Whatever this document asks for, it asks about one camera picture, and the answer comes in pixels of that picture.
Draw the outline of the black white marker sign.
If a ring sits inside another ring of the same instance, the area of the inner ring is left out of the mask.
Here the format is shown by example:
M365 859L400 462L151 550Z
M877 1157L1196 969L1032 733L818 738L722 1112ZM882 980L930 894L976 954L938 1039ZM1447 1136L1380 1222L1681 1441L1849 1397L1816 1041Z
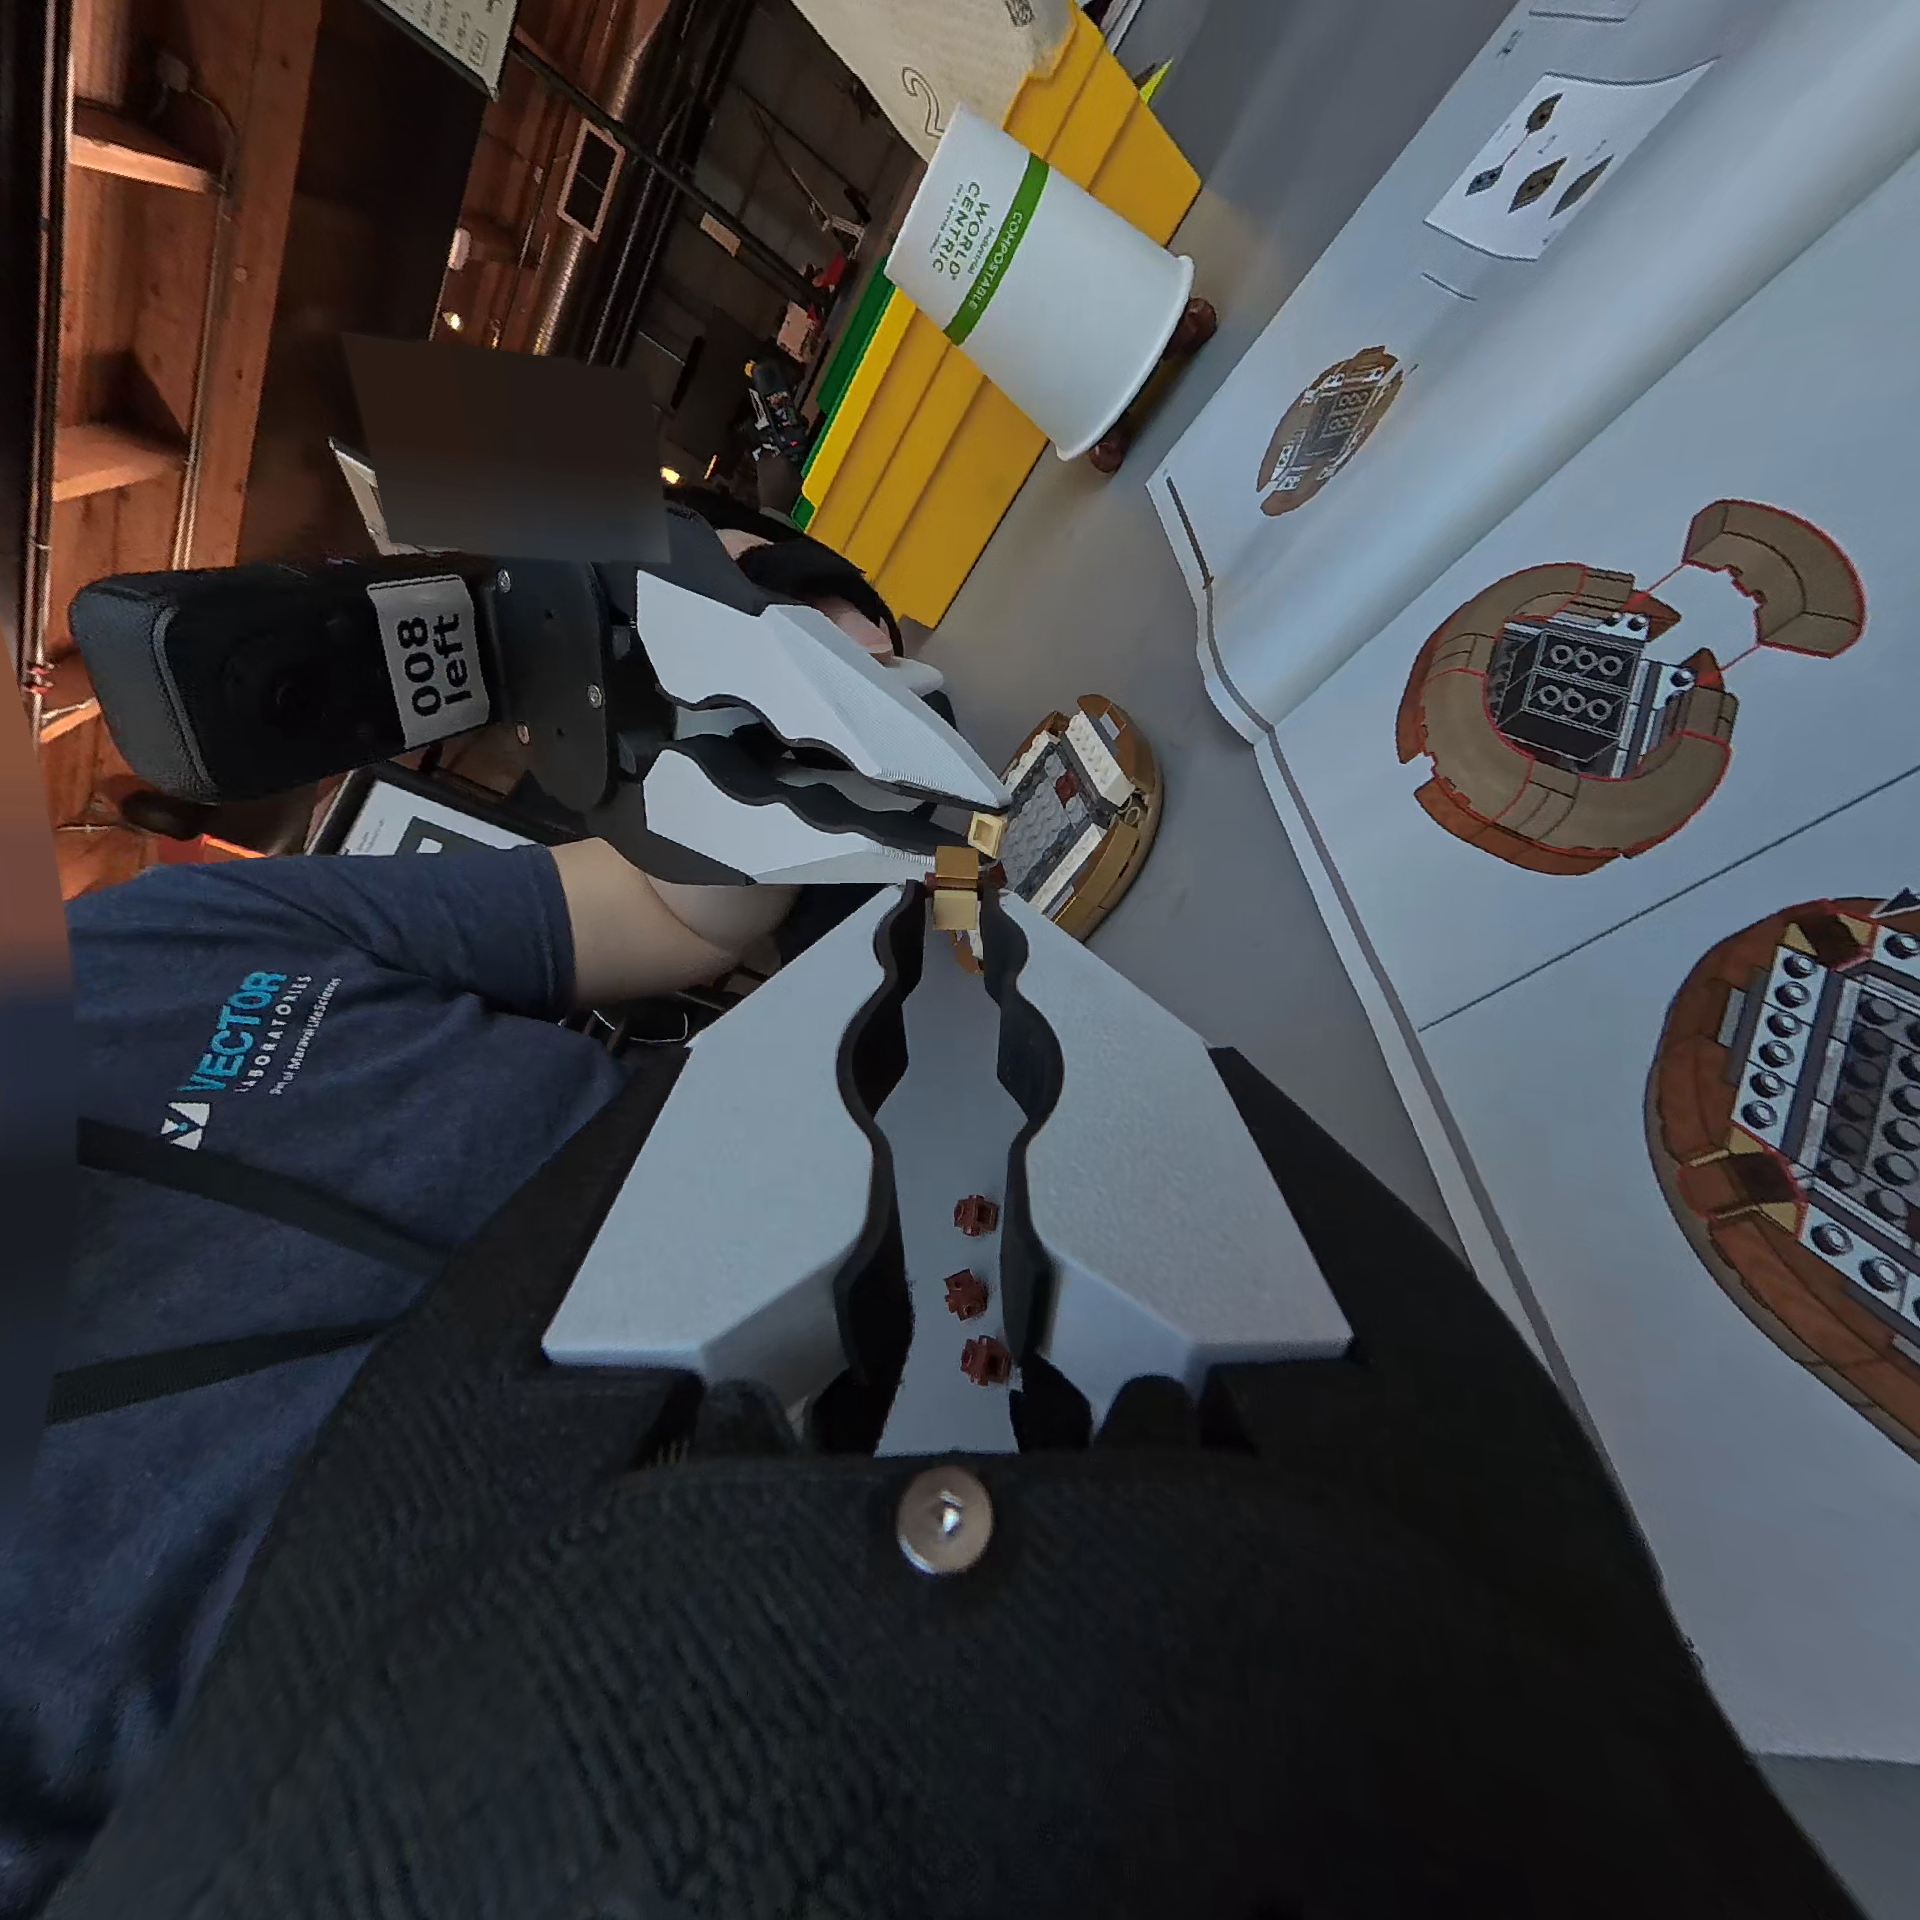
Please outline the black white marker sign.
M517 843L565 843L565 831L458 774L396 757L346 774L304 838L309 859L458 859Z

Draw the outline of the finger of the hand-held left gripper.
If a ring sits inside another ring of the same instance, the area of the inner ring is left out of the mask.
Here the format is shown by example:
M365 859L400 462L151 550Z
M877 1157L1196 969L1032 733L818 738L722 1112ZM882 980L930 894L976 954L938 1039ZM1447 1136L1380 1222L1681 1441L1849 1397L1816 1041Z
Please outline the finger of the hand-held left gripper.
M1011 806L1011 784L908 690L908 670L877 661L815 608L739 613L640 570L640 649L683 713L739 706L788 744L818 744L891 791Z
M746 883L919 883L949 831L919 798L862 774L751 757L736 738L664 744L647 774L654 838Z

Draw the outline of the white paper notice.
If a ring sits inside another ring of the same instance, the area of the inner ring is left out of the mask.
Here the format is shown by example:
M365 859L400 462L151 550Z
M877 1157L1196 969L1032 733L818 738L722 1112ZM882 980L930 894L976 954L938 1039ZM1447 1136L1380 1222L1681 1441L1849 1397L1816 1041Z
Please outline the white paper notice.
M506 64L517 42L517 0L375 0L411 42L443 57L482 99L506 88Z

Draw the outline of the yellow plastic bin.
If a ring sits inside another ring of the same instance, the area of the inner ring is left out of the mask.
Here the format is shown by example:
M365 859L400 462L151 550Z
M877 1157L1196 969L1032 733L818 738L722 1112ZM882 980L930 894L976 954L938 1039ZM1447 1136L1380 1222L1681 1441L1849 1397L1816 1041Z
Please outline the yellow plastic bin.
M1056 70L1032 78L996 126L1154 243L1196 201L1196 169L1138 102L1088 11ZM837 550L895 613L938 627L1045 452L1056 443L916 309L808 537Z

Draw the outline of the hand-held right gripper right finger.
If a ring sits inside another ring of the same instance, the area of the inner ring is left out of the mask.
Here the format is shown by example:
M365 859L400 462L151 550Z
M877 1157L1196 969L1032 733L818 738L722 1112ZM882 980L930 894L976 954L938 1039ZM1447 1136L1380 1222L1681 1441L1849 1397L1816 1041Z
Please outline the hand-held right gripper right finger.
M1018 1379L1075 1397L1213 1367L1340 1360L1355 1330L1213 1041L1032 902L980 902L1018 1099L996 1303Z

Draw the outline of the person's left hand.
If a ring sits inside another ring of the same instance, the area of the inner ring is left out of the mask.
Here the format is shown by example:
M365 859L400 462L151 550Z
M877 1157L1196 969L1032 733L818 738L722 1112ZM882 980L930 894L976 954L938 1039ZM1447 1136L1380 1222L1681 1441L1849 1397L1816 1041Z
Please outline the person's left hand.
M868 654L903 654L903 627L882 608L882 591L826 541L815 537L766 537L746 524L717 525L727 561L777 608L826 613L847 639L858 639Z

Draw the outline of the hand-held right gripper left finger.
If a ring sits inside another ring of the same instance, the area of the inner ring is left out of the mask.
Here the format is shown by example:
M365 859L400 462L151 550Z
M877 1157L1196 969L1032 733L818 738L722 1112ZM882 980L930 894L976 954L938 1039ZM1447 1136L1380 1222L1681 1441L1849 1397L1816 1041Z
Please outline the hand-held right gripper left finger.
M919 927L919 886L877 886L691 1041L539 1336L551 1367L751 1379L777 1407L850 1367L837 1280L895 1199L850 1041L903 1004L895 923Z

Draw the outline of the white paper cup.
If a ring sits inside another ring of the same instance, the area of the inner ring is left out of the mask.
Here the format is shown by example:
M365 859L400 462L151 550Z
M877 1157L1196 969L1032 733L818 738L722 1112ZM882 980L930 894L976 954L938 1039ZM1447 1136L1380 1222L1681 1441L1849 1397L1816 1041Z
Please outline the white paper cup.
M1018 134L952 111L895 234L891 284L1075 462L1159 365L1190 257L1088 201Z

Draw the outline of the person's blue t-shirt torso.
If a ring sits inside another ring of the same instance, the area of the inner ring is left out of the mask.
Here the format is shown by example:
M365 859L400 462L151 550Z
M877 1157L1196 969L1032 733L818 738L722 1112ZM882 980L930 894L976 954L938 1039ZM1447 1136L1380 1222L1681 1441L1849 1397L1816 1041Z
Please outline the person's blue t-shirt torso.
M565 1028L594 852L173 862L63 910L80 1112L458 1247L618 1062ZM59 1367L396 1321L420 1277L80 1174ZM42 1916L155 1763L274 1509L365 1345L55 1421L0 1587L0 1916Z

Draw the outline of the round gold lego base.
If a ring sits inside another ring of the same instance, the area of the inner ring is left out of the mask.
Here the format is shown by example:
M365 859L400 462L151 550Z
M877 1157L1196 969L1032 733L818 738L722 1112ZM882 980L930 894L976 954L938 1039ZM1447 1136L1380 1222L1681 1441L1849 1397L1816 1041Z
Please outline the round gold lego base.
M1011 784L1007 886L1088 939L1159 838L1166 782L1149 733L1111 698L1075 698L1018 738L996 782Z

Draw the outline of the numbered paper bag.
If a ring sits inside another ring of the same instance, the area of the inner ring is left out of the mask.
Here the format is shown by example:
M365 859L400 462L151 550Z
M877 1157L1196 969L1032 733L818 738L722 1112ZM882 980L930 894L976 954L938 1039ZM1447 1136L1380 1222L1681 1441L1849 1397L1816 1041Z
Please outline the numbered paper bag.
M930 160L976 111L1007 123L1032 78L1048 78L1084 5L1075 0L800 0L800 18L877 99L895 134Z

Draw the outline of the lego instruction booklet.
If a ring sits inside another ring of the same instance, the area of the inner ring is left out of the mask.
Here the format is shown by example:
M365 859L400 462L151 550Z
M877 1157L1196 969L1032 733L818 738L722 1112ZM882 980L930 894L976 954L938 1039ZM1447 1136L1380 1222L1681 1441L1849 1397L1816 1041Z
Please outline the lego instruction booklet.
M1740 1740L1913 1763L1913 5L1507 5L1149 495Z

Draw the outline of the person's left forearm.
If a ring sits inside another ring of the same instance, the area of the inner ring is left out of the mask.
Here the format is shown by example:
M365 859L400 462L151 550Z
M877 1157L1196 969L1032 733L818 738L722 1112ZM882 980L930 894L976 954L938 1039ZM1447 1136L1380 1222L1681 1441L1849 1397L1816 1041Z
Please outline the person's left forearm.
M800 883L655 883L608 838L560 843L557 878L580 1013L717 984L736 969L776 961L776 937L808 894Z

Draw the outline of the green plastic bin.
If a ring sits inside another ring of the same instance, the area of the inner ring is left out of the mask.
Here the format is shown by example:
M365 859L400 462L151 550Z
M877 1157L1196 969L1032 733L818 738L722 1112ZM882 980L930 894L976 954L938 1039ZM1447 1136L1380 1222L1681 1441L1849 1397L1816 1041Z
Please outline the green plastic bin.
M891 284L891 268L868 278L847 343L829 346L826 389L818 389L818 436L808 452L808 482L790 500L790 525L815 525L826 518L826 495L837 472L850 462L850 443L882 391L882 373L895 365L903 326L916 300Z

